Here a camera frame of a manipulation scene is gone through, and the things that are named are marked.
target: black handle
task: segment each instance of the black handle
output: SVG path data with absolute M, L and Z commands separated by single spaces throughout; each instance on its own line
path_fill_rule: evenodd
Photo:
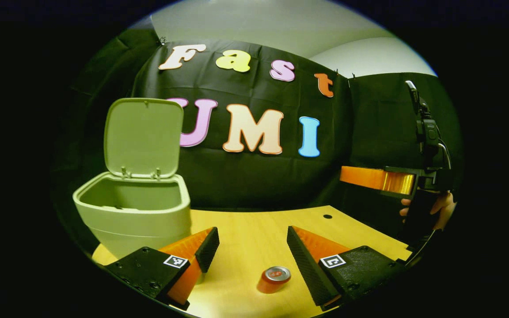
M 418 189 L 408 209 L 406 222 L 399 239 L 407 244 L 412 244 L 424 235 L 432 232 L 433 226 L 439 219 L 439 212 L 430 215 L 433 204 L 437 201 L 440 194 Z

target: can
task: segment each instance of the can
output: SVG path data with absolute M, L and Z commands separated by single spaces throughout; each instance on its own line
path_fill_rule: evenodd
M 284 287 L 290 278 L 291 274 L 286 267 L 272 266 L 271 268 L 262 272 L 256 288 L 259 292 L 272 294 L 273 292 L 277 292 L 280 290 L 280 288 Z

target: can lid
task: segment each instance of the can lid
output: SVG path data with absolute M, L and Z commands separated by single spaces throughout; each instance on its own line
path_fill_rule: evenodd
M 283 266 L 272 266 L 264 272 L 269 280 L 282 281 L 290 278 L 289 270 Z

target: table surface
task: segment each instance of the table surface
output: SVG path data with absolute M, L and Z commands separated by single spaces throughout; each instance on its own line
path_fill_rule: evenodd
M 392 260 L 406 260 L 411 254 L 405 243 L 330 206 L 251 213 L 192 210 L 191 219 L 192 233 L 216 226 L 220 236 L 212 265 L 188 298 L 186 312 L 201 318 L 310 318 L 323 314 L 311 299 L 286 242 L 290 225 L 351 249 L 368 245 Z M 93 260 L 109 265 L 117 258 L 100 244 Z M 262 294 L 256 289 L 260 275 L 276 265 L 288 268 L 292 278 L 278 292 Z

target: finger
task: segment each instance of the finger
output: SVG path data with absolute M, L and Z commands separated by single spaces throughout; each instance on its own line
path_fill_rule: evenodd
M 434 230 L 445 228 L 447 222 L 449 221 L 449 219 L 451 219 L 453 211 L 455 211 L 455 205 L 456 203 L 452 203 L 441 209 L 440 217 L 437 220 L 435 226 L 433 226 Z
M 435 204 L 433 204 L 433 207 L 429 213 L 431 215 L 434 215 L 435 213 L 437 213 L 437 211 L 441 210 L 442 207 L 446 207 L 451 203 L 453 203 L 453 197 L 451 193 L 444 193 L 437 198 L 437 201 L 435 202 Z

